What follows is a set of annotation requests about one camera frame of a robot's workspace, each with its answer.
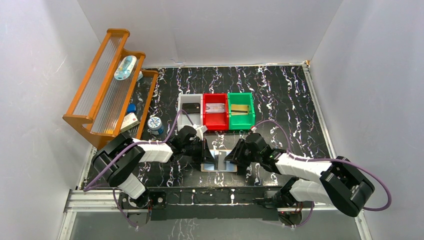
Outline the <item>beige leather card holder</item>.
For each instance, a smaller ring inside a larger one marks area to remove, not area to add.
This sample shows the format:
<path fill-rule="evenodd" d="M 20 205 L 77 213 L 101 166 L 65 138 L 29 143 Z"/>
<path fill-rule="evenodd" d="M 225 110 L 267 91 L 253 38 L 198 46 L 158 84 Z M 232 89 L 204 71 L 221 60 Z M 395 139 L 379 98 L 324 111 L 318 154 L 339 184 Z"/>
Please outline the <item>beige leather card holder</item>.
<path fill-rule="evenodd" d="M 237 165 L 225 160 L 225 157 L 230 154 L 230 150 L 212 150 L 211 155 L 214 157 L 213 163 L 202 163 L 200 170 L 202 172 L 217 172 L 217 173 L 236 173 Z"/>

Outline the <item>black chip card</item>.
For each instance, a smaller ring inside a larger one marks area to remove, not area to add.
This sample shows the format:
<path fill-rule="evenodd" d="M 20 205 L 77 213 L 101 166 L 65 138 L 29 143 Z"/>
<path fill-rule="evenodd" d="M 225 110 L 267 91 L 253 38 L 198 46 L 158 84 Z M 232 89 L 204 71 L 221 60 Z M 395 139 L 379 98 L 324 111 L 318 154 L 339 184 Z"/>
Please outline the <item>black chip card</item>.
<path fill-rule="evenodd" d="M 227 151 L 225 150 L 215 150 L 214 151 L 214 169 L 217 171 L 226 171 L 227 170 Z"/>

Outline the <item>red plastic bin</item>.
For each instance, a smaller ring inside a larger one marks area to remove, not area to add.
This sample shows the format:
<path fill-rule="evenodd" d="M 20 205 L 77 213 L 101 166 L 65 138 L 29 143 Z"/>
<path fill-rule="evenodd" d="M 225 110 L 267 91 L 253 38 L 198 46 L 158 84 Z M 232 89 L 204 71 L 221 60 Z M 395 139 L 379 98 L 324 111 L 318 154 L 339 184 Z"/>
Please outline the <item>red plastic bin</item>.
<path fill-rule="evenodd" d="M 206 103 L 224 103 L 224 113 L 206 113 Z M 203 124 L 209 131 L 229 130 L 229 106 L 226 93 L 203 94 Z"/>

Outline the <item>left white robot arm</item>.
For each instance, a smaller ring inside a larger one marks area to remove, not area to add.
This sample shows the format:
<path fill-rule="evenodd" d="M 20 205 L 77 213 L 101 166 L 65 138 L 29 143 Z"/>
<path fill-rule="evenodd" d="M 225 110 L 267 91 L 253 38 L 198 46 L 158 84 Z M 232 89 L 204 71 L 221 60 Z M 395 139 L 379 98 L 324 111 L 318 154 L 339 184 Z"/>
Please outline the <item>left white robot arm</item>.
<path fill-rule="evenodd" d="M 188 156 L 196 164 L 214 164 L 201 127 L 186 125 L 164 142 L 154 143 L 119 134 L 92 158 L 91 164 L 110 187 L 119 188 L 137 208 L 149 203 L 148 188 L 133 174 L 139 163 L 168 163 L 177 156 Z"/>

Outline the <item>green plastic bin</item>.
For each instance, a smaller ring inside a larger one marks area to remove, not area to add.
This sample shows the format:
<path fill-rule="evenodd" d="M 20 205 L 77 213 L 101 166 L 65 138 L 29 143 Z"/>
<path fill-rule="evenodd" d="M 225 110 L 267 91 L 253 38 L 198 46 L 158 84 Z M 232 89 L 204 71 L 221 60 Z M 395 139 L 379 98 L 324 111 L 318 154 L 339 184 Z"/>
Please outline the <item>green plastic bin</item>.
<path fill-rule="evenodd" d="M 229 130 L 249 130 L 256 122 L 254 99 L 251 92 L 228 93 Z M 231 104 L 248 105 L 249 114 L 233 115 Z"/>

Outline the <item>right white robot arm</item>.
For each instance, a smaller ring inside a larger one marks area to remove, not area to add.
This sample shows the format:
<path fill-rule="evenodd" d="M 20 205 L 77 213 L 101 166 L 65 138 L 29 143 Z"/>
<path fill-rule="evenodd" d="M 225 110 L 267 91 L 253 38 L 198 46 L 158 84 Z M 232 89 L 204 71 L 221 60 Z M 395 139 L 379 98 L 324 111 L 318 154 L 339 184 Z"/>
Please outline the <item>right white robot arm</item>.
<path fill-rule="evenodd" d="M 225 160 L 238 167 L 258 163 L 268 172 L 290 176 L 280 190 L 262 201 L 276 208 L 319 202 L 356 217 L 375 191 L 372 182 L 346 158 L 300 160 L 288 150 L 271 147 L 256 132 L 239 139 Z"/>

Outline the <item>white plastic bin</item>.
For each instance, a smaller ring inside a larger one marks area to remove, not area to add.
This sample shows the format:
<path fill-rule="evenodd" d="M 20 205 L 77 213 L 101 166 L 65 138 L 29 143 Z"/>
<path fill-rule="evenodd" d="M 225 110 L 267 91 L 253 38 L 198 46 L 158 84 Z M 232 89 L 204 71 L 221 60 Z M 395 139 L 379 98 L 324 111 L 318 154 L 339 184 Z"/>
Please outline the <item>white plastic bin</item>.
<path fill-rule="evenodd" d="M 183 103 L 200 103 L 200 114 L 184 114 L 181 113 L 177 119 L 177 129 L 180 130 L 184 126 L 202 126 L 203 125 L 203 94 L 180 94 L 178 96 L 177 111 L 182 110 Z"/>

